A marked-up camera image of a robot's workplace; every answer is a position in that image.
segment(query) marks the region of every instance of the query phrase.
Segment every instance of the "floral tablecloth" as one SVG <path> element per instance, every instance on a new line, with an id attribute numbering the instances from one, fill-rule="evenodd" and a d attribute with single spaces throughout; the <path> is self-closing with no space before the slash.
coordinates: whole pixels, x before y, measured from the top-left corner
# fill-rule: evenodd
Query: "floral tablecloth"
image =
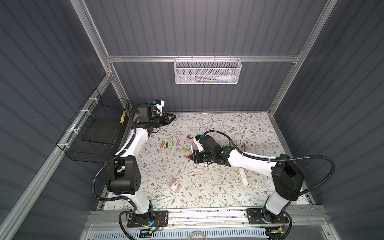
<path id="1" fill-rule="evenodd" d="M 190 149 L 187 135 L 203 134 L 218 130 L 229 135 L 238 146 L 245 143 L 247 152 L 278 156 L 284 150 L 277 138 L 267 113 L 179 114 L 170 125 L 160 127 L 151 134 L 137 158 L 141 173 L 140 189 L 151 200 L 154 208 L 234 207 L 264 205 L 274 190 L 272 179 L 246 171 L 249 185 L 243 187 L 237 168 L 211 164 L 197 166 L 186 158 L 182 149 Z M 209 134 L 221 146 L 229 145 L 228 139 L 216 133 Z M 172 141 L 180 139 L 179 147 Z M 169 147 L 160 149 L 161 143 Z M 176 179 L 181 184 L 178 193 L 172 193 L 168 184 Z M 296 203 L 309 204 L 305 196 Z M 129 209 L 124 200 L 106 202 L 104 209 Z"/>

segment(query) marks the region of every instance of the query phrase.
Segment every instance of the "gray wall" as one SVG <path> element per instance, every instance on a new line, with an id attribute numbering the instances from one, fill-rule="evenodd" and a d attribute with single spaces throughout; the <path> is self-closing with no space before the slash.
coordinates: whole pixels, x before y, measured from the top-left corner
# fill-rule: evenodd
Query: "gray wall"
<path id="1" fill-rule="evenodd" d="M 69 1 L 0 1 L 0 222 L 104 75 Z M 79 234 L 97 168 L 64 159 L 15 239 Z"/>
<path id="2" fill-rule="evenodd" d="M 342 239 L 382 239 L 384 1 L 339 0 L 276 112 L 294 156 L 322 154 L 334 176 L 314 190 Z M 329 164 L 298 163 L 306 182 Z"/>
<path id="3" fill-rule="evenodd" d="M 109 55 L 293 55 L 325 0 L 86 0 Z M 268 110 L 290 63 L 243 63 L 236 85 L 175 84 L 168 63 L 114 64 L 133 104 L 165 111 Z"/>
<path id="4" fill-rule="evenodd" d="M 115 63 L 132 105 L 166 102 L 164 111 L 268 110 L 292 63 L 243 63 L 238 84 L 181 85 L 172 63 Z"/>

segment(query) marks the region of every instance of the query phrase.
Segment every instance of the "black mounting plate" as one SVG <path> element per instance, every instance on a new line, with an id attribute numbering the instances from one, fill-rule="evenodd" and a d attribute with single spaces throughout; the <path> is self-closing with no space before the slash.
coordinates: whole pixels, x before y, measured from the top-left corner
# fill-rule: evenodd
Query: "black mounting plate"
<path id="1" fill-rule="evenodd" d="M 247 209 L 247 218 L 249 224 L 268 224 L 263 220 L 263 216 L 261 214 L 260 208 L 253 208 L 253 209 Z M 287 216 L 282 215 L 282 217 L 279 216 L 279 218 L 276 218 L 272 223 L 281 223 L 285 222 L 288 223 L 289 219 Z"/>
<path id="2" fill-rule="evenodd" d="M 155 216 L 154 216 L 154 222 L 152 223 L 151 227 L 153 226 L 166 227 L 168 225 L 168 211 L 154 211 L 153 213 L 155 214 Z M 145 219 L 141 217 L 134 218 L 132 217 L 133 215 L 134 214 L 129 215 L 127 227 L 143 227 L 141 223 L 145 221 Z"/>

